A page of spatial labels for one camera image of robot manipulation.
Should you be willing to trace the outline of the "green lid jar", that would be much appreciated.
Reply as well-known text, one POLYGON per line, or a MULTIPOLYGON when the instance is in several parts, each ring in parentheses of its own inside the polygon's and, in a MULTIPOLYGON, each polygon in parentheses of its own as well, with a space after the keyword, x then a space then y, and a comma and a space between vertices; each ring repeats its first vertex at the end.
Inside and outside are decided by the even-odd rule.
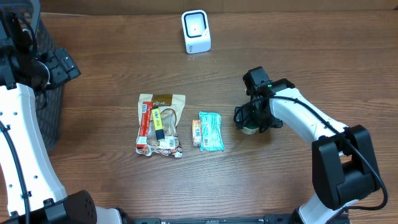
POLYGON ((258 126, 243 126, 243 128, 242 128, 241 131, 242 131, 244 134, 252 135, 252 134, 257 133, 258 130, 259 130, 259 127, 258 127, 258 126))

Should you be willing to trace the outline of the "teal snack packet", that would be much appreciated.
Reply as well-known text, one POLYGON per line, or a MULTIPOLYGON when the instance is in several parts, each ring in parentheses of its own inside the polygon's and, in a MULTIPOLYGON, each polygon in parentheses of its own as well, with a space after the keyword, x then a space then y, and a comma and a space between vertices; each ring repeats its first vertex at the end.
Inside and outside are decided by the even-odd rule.
POLYGON ((224 151, 221 137, 221 115, 218 113, 199 112, 201 121, 201 151, 224 151))

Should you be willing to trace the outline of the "orange snack packet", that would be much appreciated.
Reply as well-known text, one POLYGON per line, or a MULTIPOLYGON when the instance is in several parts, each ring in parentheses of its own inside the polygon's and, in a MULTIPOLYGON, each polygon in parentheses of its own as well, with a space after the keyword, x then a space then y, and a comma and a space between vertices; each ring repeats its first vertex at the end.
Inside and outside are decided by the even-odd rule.
POLYGON ((195 147, 200 147, 202 142, 201 121, 199 119, 192 121, 192 142, 195 147))

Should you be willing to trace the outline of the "brown snack pouch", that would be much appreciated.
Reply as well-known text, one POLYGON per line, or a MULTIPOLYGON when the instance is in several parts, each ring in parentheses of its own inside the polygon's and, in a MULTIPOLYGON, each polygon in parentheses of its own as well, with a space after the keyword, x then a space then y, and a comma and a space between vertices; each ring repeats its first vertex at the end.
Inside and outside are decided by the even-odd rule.
POLYGON ((183 156, 181 142, 178 138, 177 126, 180 121, 182 111, 185 107, 186 96, 184 95, 173 95, 173 94, 147 94, 142 93, 139 96, 138 101, 138 118, 139 118, 139 130, 141 125, 142 116, 142 103, 144 101, 153 102, 152 108, 160 109, 164 140, 158 141, 155 135, 155 127, 150 117, 149 131, 147 135, 147 146, 143 148, 137 148, 136 152, 141 155, 150 157, 153 154, 161 154, 167 157, 181 158, 183 156))

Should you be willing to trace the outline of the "red item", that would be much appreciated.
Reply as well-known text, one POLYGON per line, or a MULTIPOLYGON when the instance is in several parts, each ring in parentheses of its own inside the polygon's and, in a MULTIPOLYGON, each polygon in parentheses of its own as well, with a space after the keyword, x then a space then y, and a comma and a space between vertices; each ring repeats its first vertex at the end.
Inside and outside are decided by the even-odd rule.
POLYGON ((149 131, 152 107, 153 107, 153 102, 151 101, 144 101, 142 103, 141 125, 140 125, 139 135, 136 141, 137 148, 143 148, 147 146, 147 135, 149 131))

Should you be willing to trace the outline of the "yellow black item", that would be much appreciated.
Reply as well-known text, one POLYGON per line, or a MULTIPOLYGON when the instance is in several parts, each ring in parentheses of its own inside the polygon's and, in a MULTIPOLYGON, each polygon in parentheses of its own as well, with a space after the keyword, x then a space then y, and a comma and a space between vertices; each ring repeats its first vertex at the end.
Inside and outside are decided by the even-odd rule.
POLYGON ((163 123, 161 118, 160 109, 152 108, 152 119, 155 127, 155 135, 158 141, 164 140, 164 130, 163 130, 163 123))

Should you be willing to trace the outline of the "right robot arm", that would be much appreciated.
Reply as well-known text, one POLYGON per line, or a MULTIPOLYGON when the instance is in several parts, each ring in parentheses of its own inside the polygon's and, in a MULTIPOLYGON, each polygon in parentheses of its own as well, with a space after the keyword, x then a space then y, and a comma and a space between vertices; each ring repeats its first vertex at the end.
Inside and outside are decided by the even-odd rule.
POLYGON ((289 217, 289 223, 345 223, 347 210, 370 194, 385 190, 370 134, 361 125, 349 127, 321 112, 288 80, 244 80, 250 102, 237 107, 238 129, 259 132, 289 125, 312 150, 314 196, 289 217))

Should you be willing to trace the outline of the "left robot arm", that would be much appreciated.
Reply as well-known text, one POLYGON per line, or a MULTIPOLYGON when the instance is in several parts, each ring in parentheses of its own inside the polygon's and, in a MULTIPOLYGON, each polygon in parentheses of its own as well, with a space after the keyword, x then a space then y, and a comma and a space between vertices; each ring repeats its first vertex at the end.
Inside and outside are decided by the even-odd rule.
POLYGON ((39 54, 30 24, 1 12, 1 169, 9 223, 133 223, 120 208, 96 206, 85 190, 68 195, 50 163, 36 95, 79 75, 65 49, 39 54))

